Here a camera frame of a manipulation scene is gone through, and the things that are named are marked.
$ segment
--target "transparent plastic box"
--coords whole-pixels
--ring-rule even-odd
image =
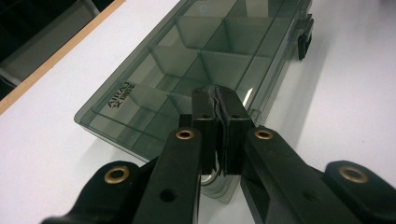
[[[143,161],[157,157],[192,90],[237,92],[254,121],[268,115],[310,20],[310,0],[180,1],[92,98],[76,123]]]

